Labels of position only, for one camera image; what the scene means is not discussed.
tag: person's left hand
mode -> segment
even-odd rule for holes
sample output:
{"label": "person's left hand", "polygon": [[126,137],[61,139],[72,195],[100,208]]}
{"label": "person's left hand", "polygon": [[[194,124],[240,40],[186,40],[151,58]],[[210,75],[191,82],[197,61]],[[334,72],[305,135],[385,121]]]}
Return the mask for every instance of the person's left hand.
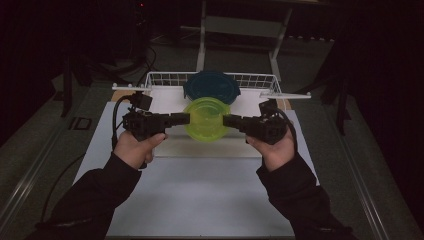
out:
{"label": "person's left hand", "polygon": [[158,133],[139,142],[130,131],[124,131],[119,136],[113,153],[132,168],[139,169],[143,163],[153,161],[153,148],[158,146],[166,137],[165,133]]}

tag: white surface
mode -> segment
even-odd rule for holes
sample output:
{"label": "white surface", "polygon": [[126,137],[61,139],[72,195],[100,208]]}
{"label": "white surface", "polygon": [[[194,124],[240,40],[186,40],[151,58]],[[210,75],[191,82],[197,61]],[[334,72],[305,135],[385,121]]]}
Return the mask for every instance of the white surface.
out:
{"label": "white surface", "polygon": [[[189,100],[180,93],[177,88],[152,91],[150,110],[182,111]],[[258,90],[242,91],[231,106],[232,113],[259,116],[258,103],[265,100],[259,98]],[[106,104],[75,181],[90,169],[102,168],[108,160],[114,105]],[[126,112],[123,103],[118,122]],[[299,153],[314,171],[296,114],[293,110],[286,113],[297,130]],[[171,129],[167,129],[169,139],[156,149],[154,162],[143,170],[130,198],[116,209],[108,236],[294,235],[289,222],[268,202],[255,173],[260,156],[245,143],[243,134],[232,132],[214,143],[199,143],[186,136],[183,128]]]}

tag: hand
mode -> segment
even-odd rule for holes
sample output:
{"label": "hand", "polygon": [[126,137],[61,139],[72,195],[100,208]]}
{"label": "hand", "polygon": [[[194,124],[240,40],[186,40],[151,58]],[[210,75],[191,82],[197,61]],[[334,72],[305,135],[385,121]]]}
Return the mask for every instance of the hand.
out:
{"label": "hand", "polygon": [[247,142],[262,154],[268,171],[274,171],[293,159],[294,138],[287,127],[286,135],[274,145],[269,145],[254,137],[246,136]]}
{"label": "hand", "polygon": [[134,169],[139,169],[143,163],[153,161],[153,148],[167,138],[164,133],[158,133],[141,142],[137,141],[130,131],[124,131],[119,136],[113,153]]}

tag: black jacket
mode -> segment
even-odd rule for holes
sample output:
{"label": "black jacket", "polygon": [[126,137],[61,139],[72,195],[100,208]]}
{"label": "black jacket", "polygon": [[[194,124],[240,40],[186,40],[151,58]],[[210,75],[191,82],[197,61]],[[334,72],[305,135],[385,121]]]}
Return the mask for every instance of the black jacket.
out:
{"label": "black jacket", "polygon": [[[330,201],[299,154],[281,168],[257,170],[269,201],[291,223],[296,239],[356,239],[330,212]],[[103,169],[85,173],[26,239],[104,239],[116,207],[134,190],[141,172],[115,154]]]}

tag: white wire basket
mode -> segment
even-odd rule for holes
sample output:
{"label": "white wire basket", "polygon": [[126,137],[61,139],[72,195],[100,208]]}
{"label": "white wire basket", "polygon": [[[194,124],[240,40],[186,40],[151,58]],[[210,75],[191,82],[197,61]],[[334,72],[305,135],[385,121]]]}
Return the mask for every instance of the white wire basket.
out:
{"label": "white wire basket", "polygon": [[[117,87],[113,90],[152,91],[153,86],[183,86],[198,72],[149,72],[144,84],[138,87]],[[261,98],[274,99],[307,99],[311,96],[283,93],[275,75],[256,73],[225,73],[237,81],[240,89],[263,89]]]}

